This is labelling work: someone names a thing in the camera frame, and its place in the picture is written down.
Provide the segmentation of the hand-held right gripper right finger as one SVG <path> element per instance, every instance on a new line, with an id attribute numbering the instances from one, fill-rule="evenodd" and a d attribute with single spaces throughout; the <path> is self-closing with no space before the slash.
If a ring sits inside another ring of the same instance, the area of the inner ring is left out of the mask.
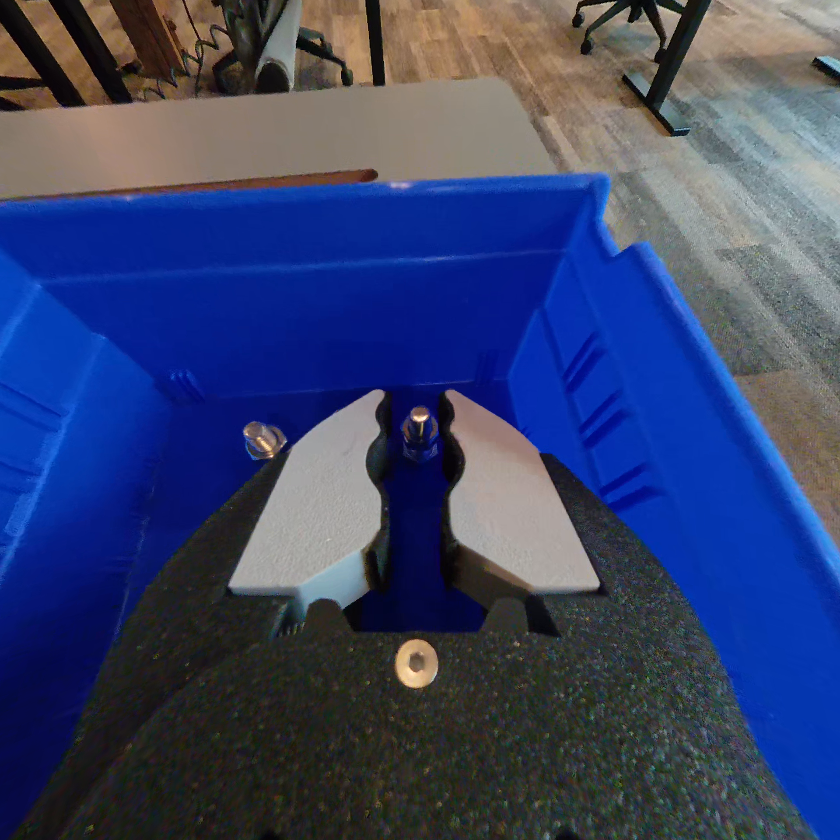
<path id="1" fill-rule="evenodd" d="M 599 576 L 537 447 L 457 390 L 442 394 L 441 414 L 448 583 L 487 611 L 501 598 L 597 593 Z"/>

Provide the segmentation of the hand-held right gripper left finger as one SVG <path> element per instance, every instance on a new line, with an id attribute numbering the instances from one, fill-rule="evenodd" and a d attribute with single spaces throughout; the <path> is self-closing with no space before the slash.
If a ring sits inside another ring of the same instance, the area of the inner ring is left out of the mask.
<path id="1" fill-rule="evenodd" d="M 234 595 L 321 599 L 347 607 L 375 587 L 369 552 L 385 537 L 380 418 L 375 389 L 309 430 L 291 448 L 228 582 Z"/>

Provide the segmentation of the silver hex bolt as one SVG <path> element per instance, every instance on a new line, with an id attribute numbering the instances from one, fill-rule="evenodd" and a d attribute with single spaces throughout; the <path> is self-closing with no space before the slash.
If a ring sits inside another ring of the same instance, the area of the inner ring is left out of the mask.
<path id="1" fill-rule="evenodd" d="M 421 465 L 438 454 L 439 429 L 436 416 L 423 405 L 415 406 L 402 424 L 402 453 Z"/>
<path id="2" fill-rule="evenodd" d="M 288 444 L 287 437 L 278 427 L 261 422 L 247 423 L 243 437 L 246 453 L 253 460 L 274 459 Z"/>

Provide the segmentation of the blue plastic bin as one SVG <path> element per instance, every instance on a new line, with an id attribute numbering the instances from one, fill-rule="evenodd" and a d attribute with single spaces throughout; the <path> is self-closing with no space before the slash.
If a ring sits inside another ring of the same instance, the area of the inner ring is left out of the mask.
<path id="1" fill-rule="evenodd" d="M 2 838 L 838 838 L 837 548 L 609 189 L 2 204 Z M 232 594 L 375 389 L 374 588 Z M 448 583 L 448 389 L 537 447 L 597 593 Z"/>

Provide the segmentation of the black grey office chair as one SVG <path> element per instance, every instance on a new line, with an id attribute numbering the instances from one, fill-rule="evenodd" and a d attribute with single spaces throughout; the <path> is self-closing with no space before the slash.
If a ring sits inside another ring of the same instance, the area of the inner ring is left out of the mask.
<path id="1" fill-rule="evenodd" d="M 333 63 L 341 84 L 353 72 L 323 33 L 301 26 L 302 1 L 214 1 L 223 14 L 232 49 L 213 67 L 217 89 L 227 95 L 288 93 L 295 87 L 299 51 Z"/>

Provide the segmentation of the thin black desk leg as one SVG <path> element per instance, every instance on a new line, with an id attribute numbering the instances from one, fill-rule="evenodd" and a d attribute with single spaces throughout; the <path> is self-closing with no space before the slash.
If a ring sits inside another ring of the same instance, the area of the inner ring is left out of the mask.
<path id="1" fill-rule="evenodd" d="M 385 85 L 385 59 L 382 31 L 382 6 L 379 0 L 364 1 L 364 11 L 369 39 L 371 74 L 376 87 Z"/>

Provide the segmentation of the black metal frame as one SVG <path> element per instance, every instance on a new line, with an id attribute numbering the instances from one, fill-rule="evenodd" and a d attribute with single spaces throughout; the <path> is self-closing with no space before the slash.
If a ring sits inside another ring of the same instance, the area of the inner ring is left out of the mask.
<path id="1" fill-rule="evenodd" d="M 49 1 L 82 58 L 100 83 L 110 102 L 130 103 L 132 96 L 123 82 L 117 60 L 93 24 L 81 1 Z M 1 26 L 26 58 L 35 77 L 1 77 L 1 91 L 21 92 L 46 89 L 63 108 L 85 106 L 85 102 L 58 60 L 39 36 L 18 2 L 1 2 Z"/>

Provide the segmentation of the brown wooden post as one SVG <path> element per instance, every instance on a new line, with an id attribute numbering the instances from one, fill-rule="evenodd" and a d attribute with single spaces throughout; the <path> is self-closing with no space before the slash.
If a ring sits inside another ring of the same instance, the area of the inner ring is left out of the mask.
<path id="1" fill-rule="evenodd" d="M 171 78 L 186 71 L 166 1 L 110 1 L 147 77 Z"/>

